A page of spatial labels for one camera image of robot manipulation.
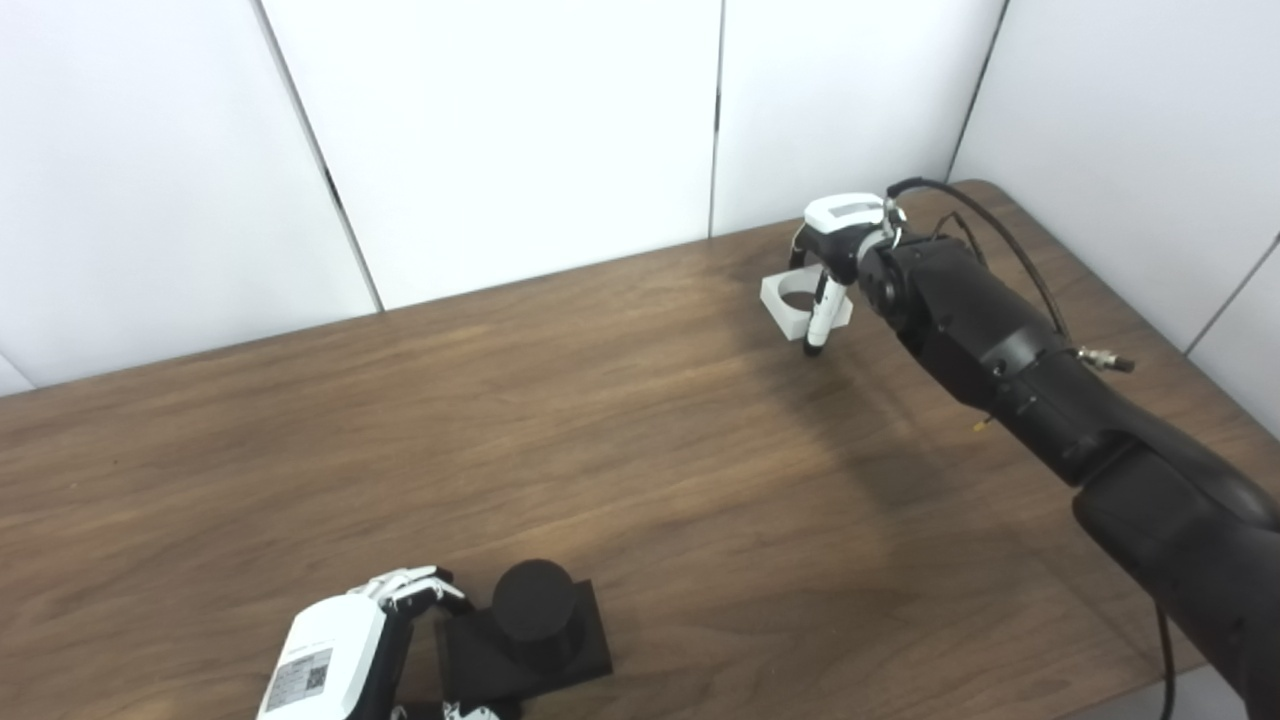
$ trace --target wooden table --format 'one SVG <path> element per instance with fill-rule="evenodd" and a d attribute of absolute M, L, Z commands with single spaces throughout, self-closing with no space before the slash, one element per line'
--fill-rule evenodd
<path fill-rule="evenodd" d="M 1280 491 L 1270 436 L 968 187 L 1076 338 L 1139 360 L 1116 386 Z M 952 202 L 906 206 L 931 228 Z M 532 719 L 1037 720 L 1156 680 L 1149 602 L 1005 430 L 865 307 L 818 360 L 783 342 L 756 296 L 792 229 L 5 398 L 3 715 L 252 717 L 308 603 L 422 562 L 486 603 L 539 556 L 595 582 L 616 675 Z M 424 624 L 402 694 L 435 671 Z"/>

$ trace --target black cable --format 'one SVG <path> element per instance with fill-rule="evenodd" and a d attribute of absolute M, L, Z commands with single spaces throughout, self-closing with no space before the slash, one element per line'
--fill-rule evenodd
<path fill-rule="evenodd" d="M 1160 628 L 1160 653 L 1165 659 L 1165 710 L 1160 712 L 1160 720 L 1170 720 L 1174 716 L 1174 696 L 1178 692 L 1178 670 L 1174 667 L 1174 643 L 1169 639 L 1169 618 L 1158 605 L 1156 625 Z"/>
<path fill-rule="evenodd" d="M 888 186 L 884 195 L 888 197 L 897 197 L 902 192 L 916 187 L 932 187 L 933 190 L 941 190 L 960 202 L 964 202 L 970 210 L 977 213 L 979 218 L 987 220 L 987 224 L 995 228 L 996 233 L 1000 234 L 1005 243 L 1009 245 L 1009 249 L 1014 251 L 1014 255 L 1018 256 L 1018 261 L 1023 264 L 1023 269 L 1027 270 L 1032 282 L 1036 283 L 1036 290 L 1038 290 L 1041 297 L 1044 299 L 1044 307 L 1048 309 L 1048 316 L 1053 320 L 1053 328 L 1060 336 L 1062 336 L 1062 338 L 1071 342 L 1071 333 L 1066 329 L 1066 320 L 1062 318 L 1062 311 L 1059 310 L 1057 302 L 1053 300 L 1053 295 L 1048 291 L 1048 284 L 1044 282 L 1044 278 L 1041 277 L 1039 270 L 1036 269 L 1036 264 L 1032 263 L 1032 259 L 1027 255 L 1027 251 L 1023 250 L 1023 246 L 1019 245 L 1018 240 L 1014 238 L 1014 234 L 1009 232 L 1009 228 L 1006 228 L 1004 223 L 996 219 L 995 215 L 979 205 L 973 197 L 969 197 L 947 183 L 931 181 L 929 178 L 908 178 L 905 181 L 896 182 Z"/>
<path fill-rule="evenodd" d="M 964 231 L 965 237 L 969 238 L 969 247 L 973 249 L 973 256 L 978 259 L 979 265 L 986 268 L 987 255 L 983 254 L 982 247 L 978 246 L 978 238 L 973 237 L 973 231 L 969 229 L 969 223 L 964 222 L 964 218 L 960 215 L 959 211 L 951 211 L 946 215 L 942 215 L 942 219 L 938 220 L 938 224 L 933 225 L 933 234 L 929 237 L 929 240 L 933 241 L 938 238 L 938 233 L 942 232 L 942 225 L 947 224 L 947 220 L 955 220 L 955 223 L 960 225 L 960 229 Z"/>

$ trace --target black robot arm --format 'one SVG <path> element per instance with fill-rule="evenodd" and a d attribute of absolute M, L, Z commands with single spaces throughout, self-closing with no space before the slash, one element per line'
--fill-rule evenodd
<path fill-rule="evenodd" d="M 908 352 L 1078 488 L 1073 510 L 1085 532 L 1235 688 L 1251 719 L 1280 719 L 1276 502 L 1115 392 L 964 242 L 908 231 L 860 250 L 858 284 Z"/>

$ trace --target white wall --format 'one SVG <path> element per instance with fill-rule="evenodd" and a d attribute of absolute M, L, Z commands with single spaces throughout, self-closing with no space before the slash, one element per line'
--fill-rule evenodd
<path fill-rule="evenodd" d="M 383 301 L 705 237 L 719 0 L 266 0 Z"/>
<path fill-rule="evenodd" d="M 1185 350 L 1280 229 L 1277 28 L 1275 0 L 1012 0 L 951 179 L 1002 186 Z"/>
<path fill-rule="evenodd" d="M 941 179 L 1002 0 L 727 0 L 714 232 Z"/>
<path fill-rule="evenodd" d="M 1190 357 L 1280 437 L 1280 251 L 1272 249 Z"/>
<path fill-rule="evenodd" d="M 0 351 L 37 386 L 371 297 L 251 5 L 8 0 Z"/>

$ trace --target white ring holder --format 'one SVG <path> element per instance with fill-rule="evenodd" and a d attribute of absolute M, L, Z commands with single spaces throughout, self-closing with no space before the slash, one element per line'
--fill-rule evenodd
<path fill-rule="evenodd" d="M 809 310 L 796 310 L 782 300 L 783 295 L 792 292 L 808 292 L 813 295 L 818 290 L 818 281 L 822 278 L 822 265 L 809 265 L 799 270 L 788 270 L 769 275 L 760 281 L 760 300 L 773 315 L 773 322 L 778 324 L 782 334 L 787 340 L 800 340 L 809 332 Z M 854 314 L 854 304 L 846 295 L 836 310 L 836 319 L 831 323 L 831 329 L 842 328 L 849 324 L 849 318 Z"/>

